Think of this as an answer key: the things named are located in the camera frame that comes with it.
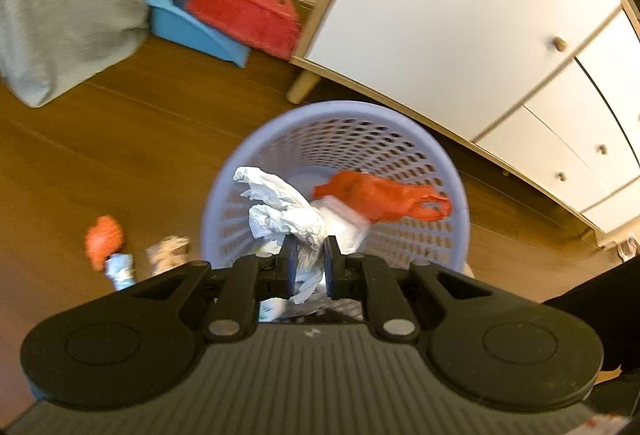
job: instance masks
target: black plastic bracket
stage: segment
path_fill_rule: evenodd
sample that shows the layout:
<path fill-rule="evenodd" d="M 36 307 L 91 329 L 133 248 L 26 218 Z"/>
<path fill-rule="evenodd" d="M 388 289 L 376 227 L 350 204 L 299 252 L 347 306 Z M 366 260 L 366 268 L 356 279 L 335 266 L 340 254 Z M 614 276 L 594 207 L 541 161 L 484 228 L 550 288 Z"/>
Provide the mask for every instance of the black plastic bracket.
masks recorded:
<path fill-rule="evenodd" d="M 540 411 L 581 401 L 593 387 L 602 344 L 586 323 L 440 265 L 412 265 L 410 274 L 444 313 L 418 350 L 461 395 Z"/>
<path fill-rule="evenodd" d="M 68 407 L 105 409 L 174 386 L 202 345 L 194 328 L 209 272 L 194 261 L 39 323 L 20 350 L 31 388 Z"/>
<path fill-rule="evenodd" d="M 335 237 L 327 237 L 322 250 L 330 298 L 362 301 L 369 328 L 380 338 L 402 343 L 417 339 L 418 321 L 384 259 L 363 253 L 344 256 Z"/>
<path fill-rule="evenodd" d="M 202 332 L 213 342 L 238 341 L 252 334 L 257 322 L 257 287 L 260 258 L 238 258 L 226 275 L 217 300 L 209 304 L 202 318 Z"/>
<path fill-rule="evenodd" d="M 293 296 L 297 264 L 298 241 L 294 235 L 287 235 L 277 255 L 260 258 L 258 300 Z"/>

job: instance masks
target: cabinet door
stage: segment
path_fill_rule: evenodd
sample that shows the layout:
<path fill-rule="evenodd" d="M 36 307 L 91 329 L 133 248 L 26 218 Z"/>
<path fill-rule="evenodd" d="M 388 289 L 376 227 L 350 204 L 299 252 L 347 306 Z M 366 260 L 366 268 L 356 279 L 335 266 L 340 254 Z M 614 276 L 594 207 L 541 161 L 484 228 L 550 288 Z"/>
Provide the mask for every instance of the cabinet door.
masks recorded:
<path fill-rule="evenodd" d="M 640 175 L 625 135 L 577 62 L 525 106 L 580 157 L 609 192 Z"/>
<path fill-rule="evenodd" d="M 527 108 L 516 110 L 478 146 L 576 211 L 609 194 L 587 165 Z"/>
<path fill-rule="evenodd" d="M 586 211 L 584 216 L 605 233 L 640 217 L 640 180 Z"/>
<path fill-rule="evenodd" d="M 307 59 L 474 138 L 619 0 L 334 0 Z M 550 46 L 553 37 L 565 52 Z"/>
<path fill-rule="evenodd" d="M 578 55 L 640 157 L 640 42 L 619 14 Z"/>

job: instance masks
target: drawer knob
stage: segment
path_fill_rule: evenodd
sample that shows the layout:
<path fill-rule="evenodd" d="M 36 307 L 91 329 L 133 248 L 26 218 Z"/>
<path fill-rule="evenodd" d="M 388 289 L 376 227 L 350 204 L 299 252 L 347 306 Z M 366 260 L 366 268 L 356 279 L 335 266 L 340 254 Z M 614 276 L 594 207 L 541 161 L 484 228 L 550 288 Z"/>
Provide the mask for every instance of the drawer knob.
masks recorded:
<path fill-rule="evenodd" d="M 553 40 L 551 40 L 551 43 L 554 44 L 554 47 L 558 52 L 564 52 L 569 48 L 569 44 L 559 36 L 554 36 Z"/>

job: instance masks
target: broom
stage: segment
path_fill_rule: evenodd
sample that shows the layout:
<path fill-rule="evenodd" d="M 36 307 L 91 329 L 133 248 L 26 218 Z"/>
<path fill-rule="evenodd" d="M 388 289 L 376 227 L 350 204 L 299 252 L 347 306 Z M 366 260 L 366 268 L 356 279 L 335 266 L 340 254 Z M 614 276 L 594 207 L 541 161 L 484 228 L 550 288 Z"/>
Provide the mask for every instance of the broom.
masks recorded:
<path fill-rule="evenodd" d="M 242 43 L 289 59 L 300 35 L 291 0 L 190 0 L 187 10 Z"/>

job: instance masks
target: white drawer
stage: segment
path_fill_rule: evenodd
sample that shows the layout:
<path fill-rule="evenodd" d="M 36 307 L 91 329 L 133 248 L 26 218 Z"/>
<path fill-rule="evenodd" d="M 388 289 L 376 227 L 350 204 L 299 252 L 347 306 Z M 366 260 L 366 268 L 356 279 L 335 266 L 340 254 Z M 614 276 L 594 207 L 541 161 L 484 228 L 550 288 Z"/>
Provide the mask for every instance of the white drawer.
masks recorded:
<path fill-rule="evenodd" d="M 584 216 L 605 233 L 640 217 L 640 179 L 586 211 Z"/>
<path fill-rule="evenodd" d="M 620 13 L 578 54 L 640 157 L 640 42 Z"/>
<path fill-rule="evenodd" d="M 640 175 L 625 134 L 578 63 L 570 63 L 525 107 L 591 168 L 610 193 Z"/>
<path fill-rule="evenodd" d="M 478 146 L 574 210 L 588 208 L 609 194 L 587 165 L 527 108 L 516 110 Z"/>

